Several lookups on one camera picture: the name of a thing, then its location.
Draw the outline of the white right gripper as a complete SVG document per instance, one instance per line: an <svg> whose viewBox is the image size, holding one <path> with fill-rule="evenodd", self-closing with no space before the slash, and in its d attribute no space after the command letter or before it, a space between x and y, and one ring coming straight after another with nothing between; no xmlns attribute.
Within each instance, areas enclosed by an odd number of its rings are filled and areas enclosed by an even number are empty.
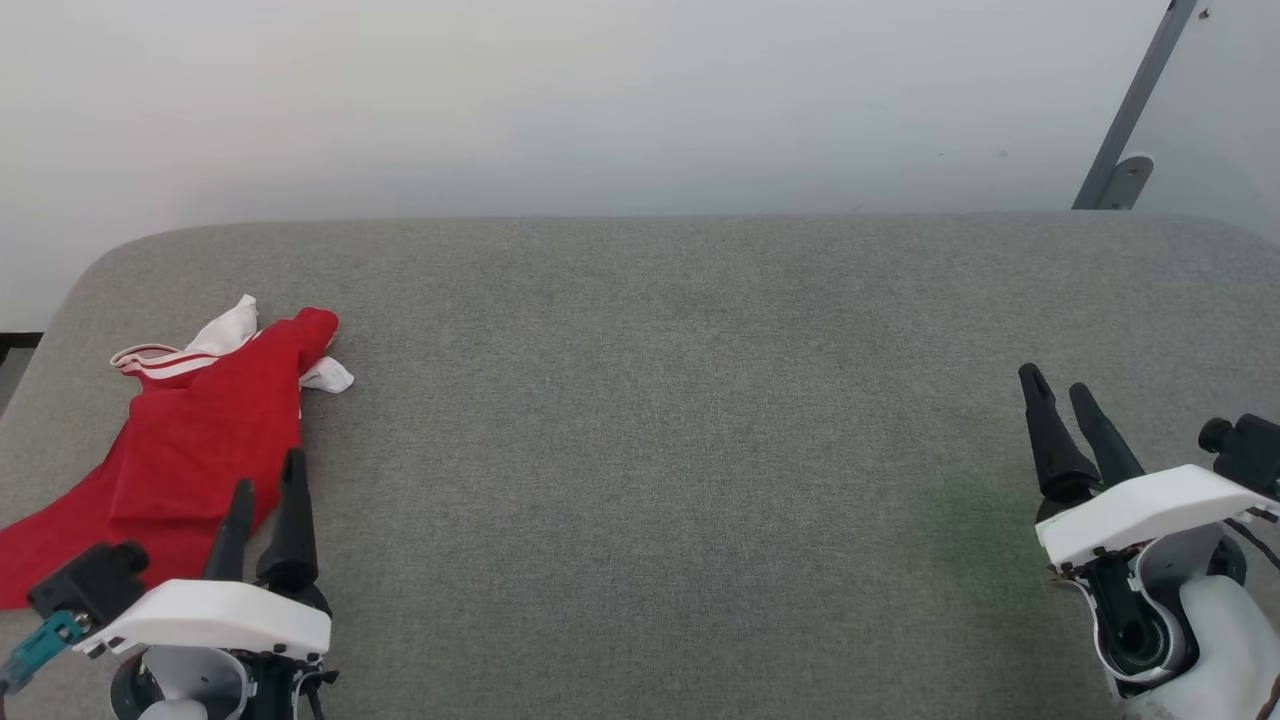
<svg viewBox="0 0 1280 720"><path fill-rule="evenodd" d="M1125 550L1252 509L1277 511L1276 497L1194 465L1146 475L1091 389L1075 383L1069 389L1071 410L1094 455L1096 469L1064 425L1041 369L1025 363L1018 378L1041 503L1076 506L1036 524L1039 546L1056 568L1082 568L1092 562L1097 548ZM1093 497L1098 483L1107 491Z"/></svg>

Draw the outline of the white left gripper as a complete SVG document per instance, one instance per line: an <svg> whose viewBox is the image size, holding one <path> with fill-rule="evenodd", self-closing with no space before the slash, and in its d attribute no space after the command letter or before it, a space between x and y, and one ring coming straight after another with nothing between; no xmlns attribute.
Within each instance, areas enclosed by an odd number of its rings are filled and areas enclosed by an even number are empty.
<svg viewBox="0 0 1280 720"><path fill-rule="evenodd" d="M256 573L270 591L305 591L319 577L314 507L301 447L285 452L271 539ZM243 583L253 520L253 483L241 478L204 566L204 579L174 579L146 592L119 618L73 647L92 655L137 644L276 653L293 660L329 652L332 619L265 588Z"/></svg>

